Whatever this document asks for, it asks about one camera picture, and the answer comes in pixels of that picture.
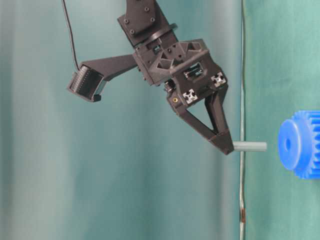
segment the teal backdrop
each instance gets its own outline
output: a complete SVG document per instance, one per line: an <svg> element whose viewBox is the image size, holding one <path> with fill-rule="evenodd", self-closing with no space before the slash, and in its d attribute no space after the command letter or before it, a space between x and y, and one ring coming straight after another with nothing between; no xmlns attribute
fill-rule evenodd
<svg viewBox="0 0 320 240"><path fill-rule="evenodd" d="M277 150L284 120L320 109L319 10L318 0L244 0L246 137L268 142L246 154L248 240L320 238L320 181L294 176Z"/></svg>
<svg viewBox="0 0 320 240"><path fill-rule="evenodd" d="M66 2L79 62L133 52L117 22L126 1ZM241 1L158 2L227 74L239 140ZM136 69L95 104L66 91L73 71L59 0L0 0L0 239L238 239L240 155L214 149Z"/></svg>

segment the plastic rod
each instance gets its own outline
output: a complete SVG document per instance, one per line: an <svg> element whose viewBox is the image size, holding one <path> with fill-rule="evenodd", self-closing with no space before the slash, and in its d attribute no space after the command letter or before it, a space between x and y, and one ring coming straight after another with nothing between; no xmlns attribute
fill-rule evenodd
<svg viewBox="0 0 320 240"><path fill-rule="evenodd" d="M266 152L268 149L266 142L256 141L234 141L233 146L236 152Z"/></svg>

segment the black cable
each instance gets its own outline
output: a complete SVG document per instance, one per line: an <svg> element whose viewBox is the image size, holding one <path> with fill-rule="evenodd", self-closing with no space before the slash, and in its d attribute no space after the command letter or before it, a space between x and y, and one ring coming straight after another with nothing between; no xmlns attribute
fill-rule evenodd
<svg viewBox="0 0 320 240"><path fill-rule="evenodd" d="M79 68L79 65L78 65L78 62L77 62L74 35L73 35L72 29L71 29L71 24L70 24L69 15L68 15L67 7L66 7L66 2L65 2L65 0L61 0L61 2L62 2L65 21L66 21L66 24L67 24L67 27L68 27L68 30L69 30L69 37L70 37L70 45L71 45L73 63L74 63L75 68L79 71L80 68Z"/></svg>

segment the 3d printed part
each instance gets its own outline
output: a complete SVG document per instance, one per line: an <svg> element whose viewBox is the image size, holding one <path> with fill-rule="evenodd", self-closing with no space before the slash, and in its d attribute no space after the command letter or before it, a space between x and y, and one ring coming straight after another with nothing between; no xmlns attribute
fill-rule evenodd
<svg viewBox="0 0 320 240"><path fill-rule="evenodd" d="M284 167L301 179L320 179L320 111L298 111L278 135Z"/></svg>

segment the cable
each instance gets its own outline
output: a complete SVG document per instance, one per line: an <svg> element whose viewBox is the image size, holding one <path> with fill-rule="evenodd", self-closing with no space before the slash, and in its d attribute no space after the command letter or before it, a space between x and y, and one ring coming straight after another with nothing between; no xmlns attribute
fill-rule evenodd
<svg viewBox="0 0 320 240"><path fill-rule="evenodd" d="M65 21L66 21L66 24L67 24L67 27L68 27L68 30L69 30L69 38L70 38L70 45L71 45L71 51L72 51L72 57L73 57L73 64L74 64L75 68L78 71L80 71L80 68L79 68L79 65L78 65L78 62L77 62L74 35L72 33L72 28L71 28L71 24L70 24L70 20L69 20L69 15L68 15L67 7L66 7L66 2L65 2L65 0L61 0L61 2L62 2Z"/></svg>

